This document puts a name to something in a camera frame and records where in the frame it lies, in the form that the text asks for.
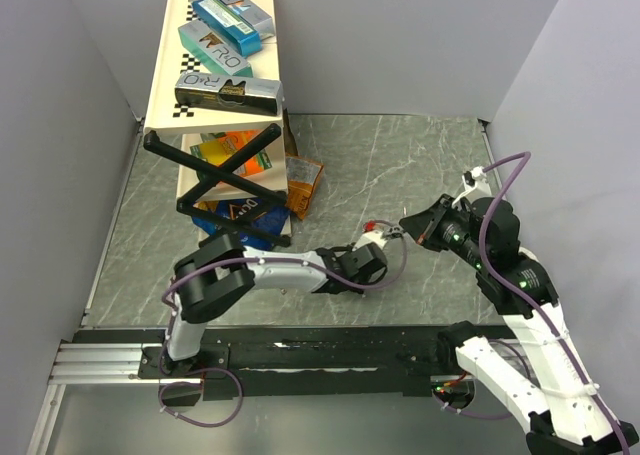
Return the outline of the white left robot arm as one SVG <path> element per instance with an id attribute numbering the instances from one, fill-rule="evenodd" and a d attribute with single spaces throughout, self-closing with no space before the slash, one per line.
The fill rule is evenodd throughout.
<path id="1" fill-rule="evenodd" d="M 191 374 L 209 322 L 252 290 L 293 289 L 311 294 L 362 294 L 381 289 L 388 262 L 384 249 L 393 235 L 374 228 L 344 247 L 277 253 L 245 246 L 223 235 L 200 246 L 174 267 L 162 295 L 170 309 L 158 360 L 161 374 Z"/>

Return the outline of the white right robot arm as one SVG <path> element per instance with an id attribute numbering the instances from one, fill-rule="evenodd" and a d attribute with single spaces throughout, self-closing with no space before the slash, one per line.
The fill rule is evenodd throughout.
<path id="1" fill-rule="evenodd" d="M 580 375 L 558 294 L 544 267 L 520 249 L 520 220 L 505 200 L 482 197 L 458 209 L 442 195 L 400 221 L 423 248 L 448 250 L 476 272 L 481 293 L 519 341 L 535 374 L 523 376 L 467 322 L 439 334 L 438 365 L 471 373 L 521 426 L 532 454 L 613 454 L 638 443 L 635 427 L 595 401 Z"/>

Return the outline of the small padlock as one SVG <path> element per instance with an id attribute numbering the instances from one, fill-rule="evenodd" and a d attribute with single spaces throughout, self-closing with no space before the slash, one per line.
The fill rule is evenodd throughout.
<path id="1" fill-rule="evenodd" d="M 383 239 L 395 239 L 402 238 L 405 234 L 405 230 L 399 226 L 389 226 L 382 232 Z"/>

